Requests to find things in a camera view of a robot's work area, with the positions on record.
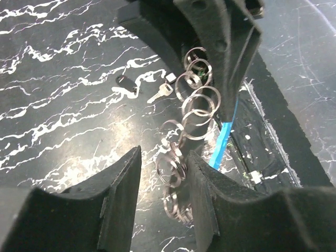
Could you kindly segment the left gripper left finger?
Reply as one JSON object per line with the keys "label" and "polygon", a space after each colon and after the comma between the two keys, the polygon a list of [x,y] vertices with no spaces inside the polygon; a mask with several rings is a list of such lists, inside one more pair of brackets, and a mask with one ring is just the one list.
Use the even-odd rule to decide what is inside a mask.
{"label": "left gripper left finger", "polygon": [[61,193],[1,187],[1,251],[129,251],[141,148]]}

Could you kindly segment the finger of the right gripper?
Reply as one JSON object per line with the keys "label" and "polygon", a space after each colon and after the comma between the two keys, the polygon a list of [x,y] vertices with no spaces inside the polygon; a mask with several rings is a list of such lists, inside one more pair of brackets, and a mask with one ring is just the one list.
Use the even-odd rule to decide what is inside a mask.
{"label": "finger of the right gripper", "polygon": [[262,1],[174,1],[194,28],[221,95],[219,117],[232,121],[238,90],[261,42]]}
{"label": "finger of the right gripper", "polygon": [[194,28],[174,1],[128,1],[118,23],[148,45],[168,66],[181,66],[197,41]]}

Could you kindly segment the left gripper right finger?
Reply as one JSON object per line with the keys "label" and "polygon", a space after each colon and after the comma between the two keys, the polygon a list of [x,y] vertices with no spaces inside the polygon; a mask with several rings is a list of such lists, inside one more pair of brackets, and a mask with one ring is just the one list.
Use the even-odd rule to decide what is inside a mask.
{"label": "left gripper right finger", "polygon": [[198,251],[335,251],[335,188],[289,187],[266,195],[194,151],[186,164]]}

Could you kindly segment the black tagged key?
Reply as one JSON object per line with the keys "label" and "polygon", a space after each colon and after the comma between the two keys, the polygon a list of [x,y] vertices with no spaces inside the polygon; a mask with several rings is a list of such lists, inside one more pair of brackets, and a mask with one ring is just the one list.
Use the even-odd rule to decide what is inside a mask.
{"label": "black tagged key", "polygon": [[137,94],[139,91],[137,84],[125,75],[117,76],[115,81],[119,87],[124,88],[133,94]]}

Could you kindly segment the metal key organizer with rings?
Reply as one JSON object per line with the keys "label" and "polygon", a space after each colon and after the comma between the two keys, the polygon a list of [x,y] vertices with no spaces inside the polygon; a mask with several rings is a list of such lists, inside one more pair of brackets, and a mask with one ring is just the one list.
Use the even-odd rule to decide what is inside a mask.
{"label": "metal key organizer with rings", "polygon": [[163,153],[155,162],[156,172],[165,184],[164,210],[169,218],[184,224],[193,220],[193,214],[191,204],[179,204],[176,191],[187,179],[183,148],[207,138],[207,127],[222,102],[221,94],[213,84],[213,67],[205,56],[206,52],[201,46],[191,48],[183,59],[184,71],[171,84],[171,94],[175,94],[182,103],[182,118],[180,121],[167,120],[160,129],[172,125],[179,135],[174,141],[161,137]]}

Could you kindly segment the blue organizer handle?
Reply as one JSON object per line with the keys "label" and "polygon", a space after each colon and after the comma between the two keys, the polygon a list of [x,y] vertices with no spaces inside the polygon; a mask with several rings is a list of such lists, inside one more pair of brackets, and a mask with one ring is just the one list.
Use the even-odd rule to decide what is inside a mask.
{"label": "blue organizer handle", "polygon": [[223,160],[223,156],[224,156],[224,153],[227,147],[229,135],[231,133],[232,125],[235,119],[237,107],[238,107],[238,98],[235,104],[234,115],[233,115],[233,119],[231,122],[221,122],[218,115],[214,117],[220,133],[216,140],[215,149],[209,161],[209,165],[217,171],[220,170],[221,162]]}

